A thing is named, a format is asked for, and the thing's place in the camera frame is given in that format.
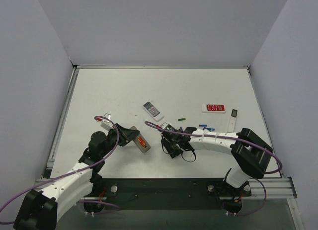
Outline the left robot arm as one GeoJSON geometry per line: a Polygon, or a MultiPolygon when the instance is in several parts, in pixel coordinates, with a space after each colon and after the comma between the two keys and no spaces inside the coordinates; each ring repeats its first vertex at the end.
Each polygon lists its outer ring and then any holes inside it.
{"type": "Polygon", "coordinates": [[[101,192],[99,171],[104,158],[117,146],[125,146],[140,134],[139,130],[127,129],[115,124],[107,134],[93,133],[88,147],[71,170],[54,178],[41,189],[30,190],[24,197],[14,221],[15,230],[53,230],[60,218],[82,197],[96,196],[101,192]]]}

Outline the red orange battery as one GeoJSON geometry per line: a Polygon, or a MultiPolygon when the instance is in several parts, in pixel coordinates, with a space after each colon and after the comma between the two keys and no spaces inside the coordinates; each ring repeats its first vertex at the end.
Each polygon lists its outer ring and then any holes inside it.
{"type": "Polygon", "coordinates": [[[147,145],[142,137],[138,137],[138,141],[142,147],[145,147],[147,145]]]}

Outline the beige remote control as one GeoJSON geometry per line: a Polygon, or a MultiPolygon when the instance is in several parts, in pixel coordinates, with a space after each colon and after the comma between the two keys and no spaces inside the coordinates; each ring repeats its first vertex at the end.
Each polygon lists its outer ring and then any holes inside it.
{"type": "Polygon", "coordinates": [[[141,132],[133,139],[133,142],[143,154],[146,154],[151,148],[150,144],[146,141],[141,132]]]}

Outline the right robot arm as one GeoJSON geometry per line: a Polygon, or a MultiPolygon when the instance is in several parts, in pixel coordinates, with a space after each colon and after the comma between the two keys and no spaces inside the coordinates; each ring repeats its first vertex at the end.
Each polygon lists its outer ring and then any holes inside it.
{"type": "Polygon", "coordinates": [[[161,146],[172,158],[184,153],[213,151],[232,156],[236,165],[224,177],[225,185],[240,189],[251,178],[262,179],[267,174],[273,149],[250,129],[238,133],[216,133],[208,129],[187,127],[175,129],[171,124],[159,126],[161,146]]]}

